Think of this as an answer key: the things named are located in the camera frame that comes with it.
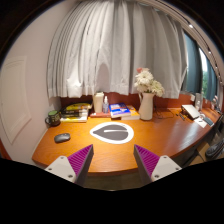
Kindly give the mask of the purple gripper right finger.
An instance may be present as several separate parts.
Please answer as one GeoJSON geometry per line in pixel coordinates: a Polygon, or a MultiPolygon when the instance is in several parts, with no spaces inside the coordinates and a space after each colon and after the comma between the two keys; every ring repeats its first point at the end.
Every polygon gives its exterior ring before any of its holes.
{"type": "Polygon", "coordinates": [[[139,145],[134,145],[134,157],[144,185],[181,170],[181,167],[167,155],[158,156],[139,145]]]}

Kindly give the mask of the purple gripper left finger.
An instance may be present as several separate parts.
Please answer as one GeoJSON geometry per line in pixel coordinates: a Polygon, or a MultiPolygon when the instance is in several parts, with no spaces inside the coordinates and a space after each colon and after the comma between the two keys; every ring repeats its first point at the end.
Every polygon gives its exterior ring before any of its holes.
{"type": "Polygon", "coordinates": [[[93,155],[93,145],[86,146],[68,157],[59,156],[46,168],[46,171],[83,186],[93,155]]]}

